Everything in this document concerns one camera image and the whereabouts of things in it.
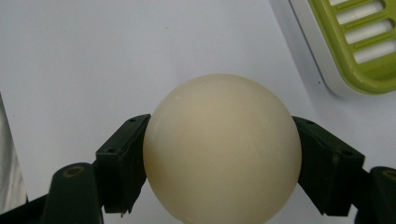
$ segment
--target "white background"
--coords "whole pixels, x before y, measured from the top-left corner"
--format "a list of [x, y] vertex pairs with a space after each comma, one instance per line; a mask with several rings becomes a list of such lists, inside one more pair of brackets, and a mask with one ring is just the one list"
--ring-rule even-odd
[[[94, 161], [125, 120], [213, 73], [260, 82], [292, 115], [365, 154], [365, 169], [396, 167], [396, 92], [331, 93], [287, 0], [0, 2], [0, 91], [31, 200], [48, 192], [58, 169]], [[353, 223], [355, 213], [322, 217], [297, 187], [270, 223]], [[148, 183], [131, 215], [104, 218], [179, 223]]]

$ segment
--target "green soap dish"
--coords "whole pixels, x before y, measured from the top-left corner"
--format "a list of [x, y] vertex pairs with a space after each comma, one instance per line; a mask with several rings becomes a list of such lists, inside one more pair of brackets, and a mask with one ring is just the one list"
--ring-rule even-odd
[[339, 95], [396, 90], [395, 0], [290, 0], [326, 84]]

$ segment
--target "white ball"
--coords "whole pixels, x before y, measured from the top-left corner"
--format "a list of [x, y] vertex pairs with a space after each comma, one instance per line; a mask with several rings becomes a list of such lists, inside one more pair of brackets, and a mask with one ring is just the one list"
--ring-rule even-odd
[[287, 108], [264, 86], [233, 75], [175, 88], [152, 114], [144, 141], [152, 190], [186, 224], [269, 220], [290, 197], [301, 160]]

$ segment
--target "lime green tray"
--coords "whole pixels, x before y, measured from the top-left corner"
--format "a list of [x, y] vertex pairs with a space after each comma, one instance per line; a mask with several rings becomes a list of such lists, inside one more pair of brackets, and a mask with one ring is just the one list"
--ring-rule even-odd
[[308, 1], [345, 83], [366, 94], [395, 91], [396, 1]]

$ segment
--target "ball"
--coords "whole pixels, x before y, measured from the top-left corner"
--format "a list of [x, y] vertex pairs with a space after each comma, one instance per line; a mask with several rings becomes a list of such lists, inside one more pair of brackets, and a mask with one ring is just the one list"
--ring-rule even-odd
[[194, 78], [155, 109], [144, 140], [148, 182], [185, 224], [269, 220], [296, 186], [301, 143], [287, 108], [234, 75]]

